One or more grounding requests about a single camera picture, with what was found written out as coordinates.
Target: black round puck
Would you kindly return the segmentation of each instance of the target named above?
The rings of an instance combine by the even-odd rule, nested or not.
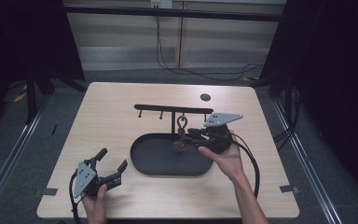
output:
[[[211,96],[209,94],[207,94],[207,93],[203,93],[200,98],[203,101],[210,101],[211,100]]]

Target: white wall panel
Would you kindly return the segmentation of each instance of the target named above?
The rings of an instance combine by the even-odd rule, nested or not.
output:
[[[279,0],[263,4],[174,1],[174,8],[242,13],[281,14]],[[150,7],[150,1],[65,0],[65,4]],[[155,17],[68,13],[84,70],[159,67]],[[276,22],[159,18],[161,45],[169,67],[243,66],[263,63]]]

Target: wire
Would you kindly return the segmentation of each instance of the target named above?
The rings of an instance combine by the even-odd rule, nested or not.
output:
[[[77,169],[75,170],[75,172],[72,174],[71,176],[71,180],[69,181],[69,198],[71,199],[71,204],[72,204],[72,212],[74,213],[74,220],[76,222],[76,224],[82,224],[81,221],[80,221],[80,218],[79,218],[79,215],[78,215],[78,212],[77,212],[77,206],[79,204],[79,202],[81,200],[83,200],[83,198],[75,203],[75,200],[74,200],[74,193],[72,192],[72,186],[74,184],[74,180],[75,180],[75,177],[77,176]]]
[[[255,157],[252,154],[251,149],[246,145],[245,141],[243,141],[243,139],[241,137],[239,137],[238,135],[236,135],[235,133],[232,133],[232,135],[240,138],[240,140],[243,142],[244,146],[241,145],[238,142],[232,141],[233,144],[235,144],[238,147],[242,148],[246,152],[246,154],[248,155],[249,159],[252,162],[252,165],[254,166],[254,169],[255,169],[255,197],[257,198],[258,191],[260,189],[260,170],[258,169],[257,162],[255,160]]]
[[[200,76],[200,77],[206,77],[208,79],[211,80],[216,80],[216,81],[233,81],[233,80],[237,80],[240,79],[241,77],[243,77],[243,75],[247,72],[250,72],[254,69],[256,69],[257,67],[263,66],[263,64],[260,63],[249,63],[246,64],[240,72],[220,72],[220,73],[196,73],[184,68],[170,68],[164,60],[164,57],[162,55],[162,46],[161,46],[161,38],[160,38],[160,33],[159,33],[159,17],[156,16],[156,23],[157,23],[157,46],[156,46],[156,52],[157,52],[157,62],[158,65],[163,68],[163,69],[167,69],[168,71],[171,71],[173,73],[175,73],[176,75],[181,75],[181,76],[188,76],[188,75],[196,75],[196,76]],[[216,78],[216,77],[208,77],[207,75],[238,75],[236,77],[233,78]]]
[[[290,120],[290,127],[287,128],[282,133],[280,133],[280,134],[278,134],[277,136],[274,137],[274,142],[277,143],[277,142],[281,141],[286,136],[286,138],[284,139],[283,143],[278,147],[278,149],[277,149],[278,151],[281,151],[283,146],[292,137],[292,134],[295,132],[296,124],[297,124],[297,121],[298,121],[298,115],[299,115],[299,110],[300,110],[300,105],[301,105],[301,98],[300,98],[300,95],[298,93],[298,89],[295,86],[293,87],[293,89],[295,89],[294,105],[296,107],[296,114],[295,114],[294,120]]]

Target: person's hand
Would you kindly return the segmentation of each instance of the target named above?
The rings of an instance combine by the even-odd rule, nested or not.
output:
[[[232,139],[237,142],[237,138],[234,135],[232,135]],[[231,144],[228,150],[220,154],[212,152],[207,147],[199,147],[199,152],[216,162],[220,170],[222,170],[230,180],[233,180],[239,175],[244,175],[241,152],[237,145]]]
[[[107,192],[107,186],[102,185],[98,190],[96,197],[85,196],[81,201],[86,209],[87,218],[89,224],[105,224],[106,219],[106,207],[104,204],[104,197]]]

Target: wooden table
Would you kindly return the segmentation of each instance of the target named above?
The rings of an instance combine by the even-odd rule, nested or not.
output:
[[[211,95],[202,101],[203,93]],[[55,196],[45,195],[37,214],[45,218],[72,217],[69,180],[80,161],[90,159],[102,148],[108,153],[97,163],[100,176],[117,171],[127,160],[122,185],[107,193],[109,218],[230,218],[240,217],[234,189],[214,163],[197,177],[148,176],[131,163],[132,143],[145,133],[170,133],[171,115],[139,111],[134,105],[171,105],[212,108],[214,112],[243,114],[243,119],[228,124],[252,150],[260,168],[258,201],[267,217],[296,217],[299,210],[292,192],[282,193],[289,184],[272,140],[254,89],[201,85],[132,83],[92,83],[79,108],[75,122],[62,149],[48,188],[58,189]],[[202,128],[203,115],[188,114],[187,127]],[[242,152],[242,161],[251,185],[255,172]],[[79,215],[85,217],[82,205]]]

